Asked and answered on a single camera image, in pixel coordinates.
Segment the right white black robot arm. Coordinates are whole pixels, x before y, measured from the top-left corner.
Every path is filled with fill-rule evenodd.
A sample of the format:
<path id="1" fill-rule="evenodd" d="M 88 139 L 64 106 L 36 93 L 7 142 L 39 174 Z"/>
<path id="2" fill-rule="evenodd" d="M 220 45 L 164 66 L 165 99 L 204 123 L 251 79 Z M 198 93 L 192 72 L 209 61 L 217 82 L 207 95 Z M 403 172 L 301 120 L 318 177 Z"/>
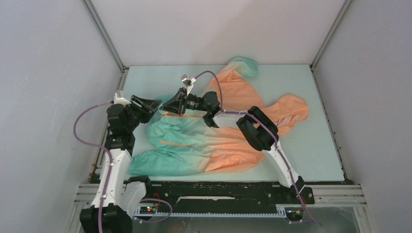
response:
<path id="1" fill-rule="evenodd" d="M 305 181 L 285 156 L 277 126 L 257 106 L 246 111 L 227 111 L 223 109 L 216 92 L 209 91 L 198 97 L 188 93 L 186 88 L 180 88 L 160 109 L 180 116 L 184 115 L 187 109 L 203 111 L 203 120 L 208 127 L 238 128 L 249 145 L 263 152 L 278 173 L 278 181 L 284 186 L 284 200 L 295 203 L 302 197 Z"/>

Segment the teal and orange gradient jacket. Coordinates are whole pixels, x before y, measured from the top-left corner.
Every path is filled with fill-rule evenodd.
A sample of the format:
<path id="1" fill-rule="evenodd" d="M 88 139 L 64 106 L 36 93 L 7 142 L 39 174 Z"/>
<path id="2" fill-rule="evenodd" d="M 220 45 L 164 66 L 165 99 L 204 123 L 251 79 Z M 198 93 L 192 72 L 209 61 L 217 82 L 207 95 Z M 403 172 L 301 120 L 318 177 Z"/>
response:
<path id="1" fill-rule="evenodd" d="M 258 75 L 255 60 L 236 57 L 224 67 L 202 91 L 214 91 L 225 110 L 243 111 L 259 107 L 287 134 L 297 122 L 307 119 L 309 108 L 304 99 L 283 95 L 273 105 L 265 106 L 248 78 Z M 252 148 L 237 127 L 210 128 L 204 113 L 187 110 L 182 116 L 158 110 L 145 133 L 154 146 L 134 154 L 128 168 L 132 176 L 187 176 L 205 172 L 234 173 L 253 168 L 265 156 Z"/>

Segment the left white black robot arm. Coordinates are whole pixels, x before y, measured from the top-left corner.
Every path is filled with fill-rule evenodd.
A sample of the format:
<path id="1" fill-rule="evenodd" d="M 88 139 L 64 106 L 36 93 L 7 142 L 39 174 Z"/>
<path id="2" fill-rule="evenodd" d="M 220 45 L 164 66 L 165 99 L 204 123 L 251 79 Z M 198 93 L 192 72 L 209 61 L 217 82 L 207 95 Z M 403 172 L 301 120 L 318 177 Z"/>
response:
<path id="1" fill-rule="evenodd" d="M 118 94 L 108 102 L 108 127 L 104 145 L 90 143 L 104 151 L 100 184 L 90 207 L 80 213 L 80 223 L 86 233 L 130 233 L 132 219 L 141 202 L 153 198 L 154 190 L 147 185 L 148 176 L 125 179 L 135 144 L 134 130 L 148 123 L 161 105 L 161 100 L 132 96 L 127 100 Z"/>

